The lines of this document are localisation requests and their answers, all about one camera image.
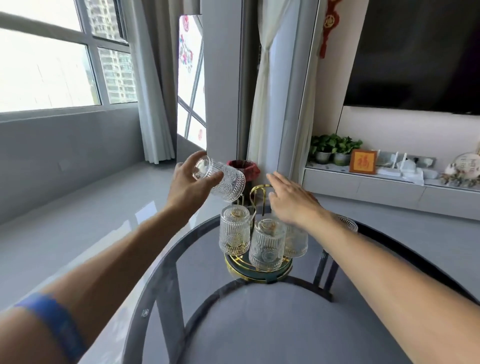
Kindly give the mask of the bin with red bag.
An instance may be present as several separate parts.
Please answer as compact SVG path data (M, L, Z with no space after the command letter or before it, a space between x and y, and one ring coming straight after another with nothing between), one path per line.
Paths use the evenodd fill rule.
M228 161L227 165L236 168L244 174L245 187L242 192L242 196L238 199L238 203L241 202L241 204L245 207L250 206L250 192L254 187L255 181L258 179L258 177L260 177L260 168L253 161L238 159Z

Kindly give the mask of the round white decorative ornament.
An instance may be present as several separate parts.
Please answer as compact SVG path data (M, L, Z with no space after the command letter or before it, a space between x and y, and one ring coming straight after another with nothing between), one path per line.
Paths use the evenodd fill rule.
M480 142L474 152L458 155L446 166L440 183L455 188L480 188Z

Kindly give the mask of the red window stickers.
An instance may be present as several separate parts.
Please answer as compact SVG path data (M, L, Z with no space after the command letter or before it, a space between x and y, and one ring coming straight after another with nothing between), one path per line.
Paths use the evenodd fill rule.
M189 16L181 15L179 18L178 61L179 64L187 71L187 73L192 72L194 57L193 51L187 42L189 39L189 29Z

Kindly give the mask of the white tied curtain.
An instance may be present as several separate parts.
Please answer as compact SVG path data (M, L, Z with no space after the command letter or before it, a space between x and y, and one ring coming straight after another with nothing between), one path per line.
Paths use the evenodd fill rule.
M254 185L267 173L298 180L308 144L305 121L327 0L259 0L260 63L250 120L247 160L257 164Z

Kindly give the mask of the large window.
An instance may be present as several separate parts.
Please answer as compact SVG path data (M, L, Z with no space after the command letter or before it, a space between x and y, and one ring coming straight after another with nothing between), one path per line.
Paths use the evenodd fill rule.
M124 0L0 0L0 123L137 106Z

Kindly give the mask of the blue wristband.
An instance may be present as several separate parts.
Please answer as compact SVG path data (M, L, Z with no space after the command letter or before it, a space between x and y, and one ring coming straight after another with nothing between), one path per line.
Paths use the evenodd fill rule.
M33 313L50 331L69 364L77 364L87 346L71 313L50 294L35 292L14 307Z

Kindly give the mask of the gold framed red picture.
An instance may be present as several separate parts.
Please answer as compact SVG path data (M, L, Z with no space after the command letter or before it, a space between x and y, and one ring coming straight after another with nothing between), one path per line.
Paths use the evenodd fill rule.
M353 149L350 157L349 172L357 174L377 174L377 150Z

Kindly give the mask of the person's right forearm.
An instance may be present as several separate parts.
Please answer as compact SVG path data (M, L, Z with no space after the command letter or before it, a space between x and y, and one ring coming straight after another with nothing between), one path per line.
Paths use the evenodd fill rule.
M299 225L326 249L413 364L480 364L480 306L307 209Z

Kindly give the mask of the red hanging knot ornament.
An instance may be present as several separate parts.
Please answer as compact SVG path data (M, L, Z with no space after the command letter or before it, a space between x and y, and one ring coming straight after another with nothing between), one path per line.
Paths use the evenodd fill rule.
M324 16L323 28L322 28L322 42L321 42L321 47L319 52L319 57L321 59L324 59L326 57L327 42L328 42L330 33L332 32L333 29L335 29L339 25L340 16L336 10L336 7L342 1L343 0L327 1L327 9Z

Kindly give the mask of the white router with antennas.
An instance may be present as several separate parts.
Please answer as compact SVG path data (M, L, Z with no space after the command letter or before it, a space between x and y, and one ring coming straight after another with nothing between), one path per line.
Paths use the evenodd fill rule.
M378 150L376 174L382 177L402 179L415 185L424 186L423 170L417 167L407 153Z

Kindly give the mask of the grey curtain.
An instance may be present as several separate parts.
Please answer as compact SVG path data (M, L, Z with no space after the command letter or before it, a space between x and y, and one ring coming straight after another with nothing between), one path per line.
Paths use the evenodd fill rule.
M180 17L201 0L120 0L133 61L145 160L176 159Z

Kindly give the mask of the person's left forearm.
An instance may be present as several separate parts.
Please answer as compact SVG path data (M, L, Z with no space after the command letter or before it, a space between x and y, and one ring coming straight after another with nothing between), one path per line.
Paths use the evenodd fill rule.
M70 312L88 352L156 257L187 222L165 208L33 293L52 295ZM0 364L69 362L48 327L27 309L13 306L0 314Z

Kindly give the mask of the white television cabinet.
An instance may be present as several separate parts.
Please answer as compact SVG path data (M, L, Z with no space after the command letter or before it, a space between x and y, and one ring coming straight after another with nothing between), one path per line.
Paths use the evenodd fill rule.
M480 187L417 185L401 177L351 173L348 167L308 163L301 185L314 194L464 218L480 222Z

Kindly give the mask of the black table frame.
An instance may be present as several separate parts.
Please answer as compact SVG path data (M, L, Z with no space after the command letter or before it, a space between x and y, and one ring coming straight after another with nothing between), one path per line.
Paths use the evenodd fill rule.
M312 238L283 280L247 282L226 266L219 223L187 227L159 259L121 364L411 364Z

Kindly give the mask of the embossed clear glass cup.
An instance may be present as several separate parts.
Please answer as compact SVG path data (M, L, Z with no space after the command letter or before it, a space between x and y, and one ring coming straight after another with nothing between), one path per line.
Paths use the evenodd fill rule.
M226 206L220 214L219 247L229 256L240 256L250 247L249 210L238 204Z
M337 217L338 217L339 221L341 221L347 229L349 229L350 231L352 231L355 234L358 233L359 228L358 228L357 223L354 220L352 220L352 219L350 219L346 216L343 216L343 215L337 215Z
M300 258L308 250L308 232L291 224L286 224L284 256Z
M255 222L249 247L249 261L256 270L273 272L280 269L286 232L286 225L276 217L263 217Z
M240 170L204 155L196 162L193 177L196 180L205 179L217 172L222 172L223 178L212 188L210 194L227 203L238 200L246 184L245 176Z

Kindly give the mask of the black wall television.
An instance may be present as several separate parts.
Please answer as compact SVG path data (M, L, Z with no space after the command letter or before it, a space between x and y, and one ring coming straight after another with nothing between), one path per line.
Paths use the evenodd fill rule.
M369 0L344 105L480 116L480 0Z

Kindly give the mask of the green potted plant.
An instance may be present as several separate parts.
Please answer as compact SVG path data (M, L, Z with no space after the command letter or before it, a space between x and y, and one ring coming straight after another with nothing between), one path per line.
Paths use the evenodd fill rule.
M339 136L335 133L313 135L310 139L308 161L321 165L328 164L336 150L338 140Z
M333 163L337 166L348 166L351 162L351 154L354 149L360 149L363 145L361 139L353 140L351 137L336 136L332 146Z

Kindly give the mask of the person's right hand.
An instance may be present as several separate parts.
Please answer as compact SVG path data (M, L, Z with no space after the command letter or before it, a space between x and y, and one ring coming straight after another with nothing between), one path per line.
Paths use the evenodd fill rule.
M299 184L287 179L277 171L266 175L273 191L269 195L278 195L282 203L284 220L304 230L310 230L316 223L331 218L318 200Z

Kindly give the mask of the person's left hand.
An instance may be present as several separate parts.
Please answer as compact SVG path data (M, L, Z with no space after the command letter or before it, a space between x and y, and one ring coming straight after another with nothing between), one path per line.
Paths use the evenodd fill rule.
M193 173L196 162L206 151L191 154L184 162L177 163L169 189L166 209L180 221L189 219L202 207L210 193L192 193Z

